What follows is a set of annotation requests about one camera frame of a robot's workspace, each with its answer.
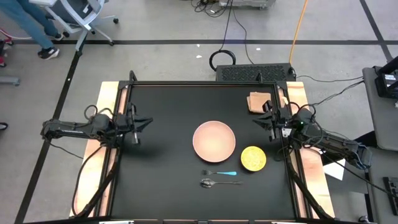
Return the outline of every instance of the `person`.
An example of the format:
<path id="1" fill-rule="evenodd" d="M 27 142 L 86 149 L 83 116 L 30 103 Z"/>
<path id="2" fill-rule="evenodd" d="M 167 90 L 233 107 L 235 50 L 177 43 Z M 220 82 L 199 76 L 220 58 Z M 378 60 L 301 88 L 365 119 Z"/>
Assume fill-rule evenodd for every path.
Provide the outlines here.
<path id="1" fill-rule="evenodd" d="M 42 59 L 51 59 L 58 56 L 60 50 L 54 47 L 51 40 L 39 29 L 37 24 L 29 17 L 31 15 L 44 27 L 44 32 L 55 40 L 62 40 L 63 35 L 55 28 L 52 21 L 45 17 L 43 11 L 29 2 L 29 0 L 0 0 L 0 10 L 14 20 L 27 32 L 41 47 L 37 55 Z"/>

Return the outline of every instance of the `wooden board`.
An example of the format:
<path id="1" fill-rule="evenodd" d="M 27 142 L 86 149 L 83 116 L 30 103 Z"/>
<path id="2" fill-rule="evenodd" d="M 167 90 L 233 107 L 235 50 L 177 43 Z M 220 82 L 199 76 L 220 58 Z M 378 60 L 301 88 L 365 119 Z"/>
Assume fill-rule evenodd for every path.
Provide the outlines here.
<path id="1" fill-rule="evenodd" d="M 99 91 L 97 108 L 98 110 L 102 110 L 103 108 L 109 108 L 113 111 L 115 106 L 116 95 L 118 93 L 118 85 L 119 82 L 103 82 L 101 85 L 101 89 Z M 126 93 L 124 93 L 124 98 L 122 105 L 124 105 L 124 101 L 126 99 Z M 109 111 L 104 111 L 104 114 L 108 115 L 110 118 L 112 117 Z M 86 160 L 88 156 L 90 156 L 94 151 L 99 148 L 100 142 L 97 140 L 88 140 L 86 145 L 86 151 L 83 158 L 83 161 Z M 98 186 L 100 184 L 100 178 L 102 173 L 102 167 L 104 164 L 106 148 L 101 148 L 87 163 L 83 168 L 81 175 L 78 190 L 76 192 L 76 198 L 74 201 L 75 211 L 79 213 L 85 205 L 90 201 L 94 193 L 97 191 Z M 109 167 L 113 163 L 115 150 L 112 149 L 111 152 L 111 161 L 109 162 Z M 103 203 L 108 202 L 109 195 L 109 187 L 103 195 Z M 106 206 L 100 210 L 100 214 L 104 214 L 106 210 Z"/>
<path id="2" fill-rule="evenodd" d="M 304 84 L 302 82 L 287 82 L 287 92 L 291 102 L 295 102 L 299 106 L 308 104 Z M 292 107 L 293 113 L 296 113 L 297 110 L 298 108 L 296 106 Z M 301 148 L 300 154 L 308 190 L 327 214 L 334 217 L 335 212 L 331 204 L 328 183 L 323 171 L 320 155 L 312 150 L 304 148 Z M 299 202 L 300 214 L 302 214 L 305 211 L 302 194 L 298 194 L 297 198 L 302 201 Z M 314 218 L 318 217 L 314 211 L 312 211 L 312 215 Z"/>

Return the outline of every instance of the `spoon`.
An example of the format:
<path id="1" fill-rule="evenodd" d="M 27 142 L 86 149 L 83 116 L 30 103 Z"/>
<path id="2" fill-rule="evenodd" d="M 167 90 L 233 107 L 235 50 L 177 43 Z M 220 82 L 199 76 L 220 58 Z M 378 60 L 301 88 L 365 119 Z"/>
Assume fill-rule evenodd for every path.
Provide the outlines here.
<path id="1" fill-rule="evenodd" d="M 215 184 L 235 184 L 235 185 L 241 185 L 243 182 L 241 181 L 233 181 L 233 182 L 215 182 L 214 180 L 211 180 L 209 178 L 203 179 L 200 181 L 200 185 L 204 188 L 210 188 Z"/>

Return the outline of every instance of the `sneaker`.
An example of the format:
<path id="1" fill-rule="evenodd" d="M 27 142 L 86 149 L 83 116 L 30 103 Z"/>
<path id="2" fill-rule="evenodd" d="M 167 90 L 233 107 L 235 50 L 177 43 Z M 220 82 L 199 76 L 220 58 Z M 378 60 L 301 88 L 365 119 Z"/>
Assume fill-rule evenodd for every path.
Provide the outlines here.
<path id="1" fill-rule="evenodd" d="M 54 40 L 62 40 L 65 36 L 63 34 L 57 34 L 55 37 L 52 37 Z"/>
<path id="2" fill-rule="evenodd" d="M 37 55 L 44 60 L 48 60 L 57 57 L 59 53 L 60 49 L 56 47 L 51 47 L 49 49 L 42 49 L 40 52 L 37 53 Z"/>

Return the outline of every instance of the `gray floor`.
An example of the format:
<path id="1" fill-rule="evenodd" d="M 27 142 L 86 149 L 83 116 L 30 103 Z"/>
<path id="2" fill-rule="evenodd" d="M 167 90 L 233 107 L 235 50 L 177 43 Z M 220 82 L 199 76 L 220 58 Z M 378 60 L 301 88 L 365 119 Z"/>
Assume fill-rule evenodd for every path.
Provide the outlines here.
<path id="1" fill-rule="evenodd" d="M 277 0 L 265 11 L 235 9 L 239 21 L 248 30 L 248 39 L 290 40 L 304 0 Z M 385 40 L 398 40 L 398 20 L 394 0 L 366 0 Z M 118 15 L 120 24 L 101 28 L 114 40 L 222 39 L 228 14 L 214 19 L 195 13 L 189 1 L 110 0 L 103 15 Z M 0 26 L 14 35 L 25 35 L 15 23 L 0 14 Z M 100 39 L 89 35 L 88 39 Z M 228 39 L 243 39 L 244 32 L 233 17 Z M 310 1 L 298 38 L 301 40 L 377 40 L 358 0 Z M 0 217 L 2 223 L 15 220 L 27 184 L 39 155 L 41 124 L 53 115 L 65 77 L 70 68 L 74 45 L 58 45 L 61 56 L 43 61 L 36 57 L 38 46 L 18 44 L 7 51 L 8 67 L 0 75 L 21 77 L 19 87 L 1 86 L 1 121 L 10 124 L 0 133 Z M 84 121 L 83 110 L 96 103 L 101 82 L 126 80 L 134 70 L 140 80 L 214 80 L 208 57 L 219 45 L 85 45 L 60 119 Z M 225 45 L 238 64 L 249 63 L 244 45 Z M 392 56 L 398 46 L 388 46 Z M 289 45 L 248 45 L 256 63 L 287 62 Z M 386 58 L 378 45 L 297 45 L 293 66 L 298 75 L 332 80 L 361 76 L 363 67 L 383 65 Z M 222 55 L 216 64 L 229 64 Z M 309 102 L 317 102 L 341 91 L 352 82 L 317 83 L 301 78 Z M 317 107 L 322 126 L 355 138 L 373 129 L 363 85 L 348 90 Z M 86 141 L 60 139 L 55 144 L 83 155 Z M 25 222 L 67 218 L 79 159 L 50 148 Z M 358 194 L 346 196 L 344 190 L 331 188 L 338 217 L 355 220 L 366 213 L 356 203 L 364 203 Z"/>

